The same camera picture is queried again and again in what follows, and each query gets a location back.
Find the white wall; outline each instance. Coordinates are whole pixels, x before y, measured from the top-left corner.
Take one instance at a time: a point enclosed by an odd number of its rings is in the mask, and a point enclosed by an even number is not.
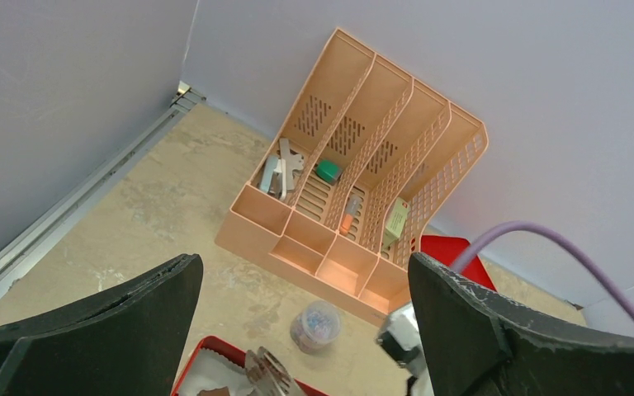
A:
[[[634,286],[634,2],[201,0],[183,79],[273,135],[335,26],[486,122],[490,149],[436,227],[536,221]],[[540,238],[486,254],[577,304],[606,296]]]
[[[196,0],[0,0],[0,249],[168,108]]]

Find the brown object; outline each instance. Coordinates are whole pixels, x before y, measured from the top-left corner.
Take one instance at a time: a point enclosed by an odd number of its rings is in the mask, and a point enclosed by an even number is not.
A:
[[[280,202],[256,188],[278,140],[305,172]],[[215,242],[374,324],[410,300],[407,261],[429,220],[487,149],[482,121],[337,29]],[[343,169],[336,186],[310,172]],[[347,199],[360,196],[346,236]],[[388,209],[409,203],[400,239],[381,252]]]
[[[229,389],[202,390],[198,396],[229,396]]]

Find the small box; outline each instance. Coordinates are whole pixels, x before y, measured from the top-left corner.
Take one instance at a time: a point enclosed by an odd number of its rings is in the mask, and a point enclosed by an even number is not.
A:
[[[387,249],[390,245],[400,239],[402,229],[405,228],[407,214],[409,213],[409,205],[402,198],[397,198],[392,205],[392,210],[385,221],[385,232],[383,233],[383,249]]]

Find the purple hose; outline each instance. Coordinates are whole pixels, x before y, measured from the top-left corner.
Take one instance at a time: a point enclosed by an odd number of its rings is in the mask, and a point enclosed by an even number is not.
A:
[[[456,258],[456,260],[451,264],[451,269],[460,274],[466,269],[466,267],[468,267],[470,262],[477,256],[482,248],[502,235],[512,231],[528,231],[530,233],[537,233],[538,235],[546,237],[557,243],[561,248],[564,248],[569,254],[574,256],[584,266],[584,268],[586,268],[587,271],[596,278],[597,281],[599,281],[603,288],[606,289],[606,291],[618,302],[618,304],[621,305],[623,310],[626,311],[628,316],[634,320],[633,303],[629,301],[628,297],[626,297],[621,289],[613,283],[613,281],[609,279],[596,264],[594,264],[592,259],[580,251],[580,249],[570,242],[570,240],[540,224],[534,224],[528,221],[509,221],[491,228],[480,235],[478,239],[466,248],[466,250],[464,250],[458,258]]]

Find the purple cable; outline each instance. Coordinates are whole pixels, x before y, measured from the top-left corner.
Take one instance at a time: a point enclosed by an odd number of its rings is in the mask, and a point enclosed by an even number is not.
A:
[[[480,235],[478,239],[466,248],[466,250],[464,250],[458,258],[456,258],[456,260],[451,264],[451,269],[460,274],[468,267],[470,262],[477,256],[482,248],[502,235],[512,231],[528,231],[530,233],[537,233],[538,235],[546,237],[557,243],[561,248],[564,248],[569,254],[575,257],[584,266],[584,268],[586,268],[587,271],[596,278],[597,281],[599,281],[603,288],[606,289],[606,291],[618,302],[618,304],[621,305],[621,308],[626,311],[628,316],[634,320],[633,303],[628,300],[628,297],[626,297],[621,289],[613,283],[613,281],[609,279],[596,264],[594,264],[592,259],[570,242],[570,240],[540,224],[534,224],[529,221],[509,221],[491,228]]]

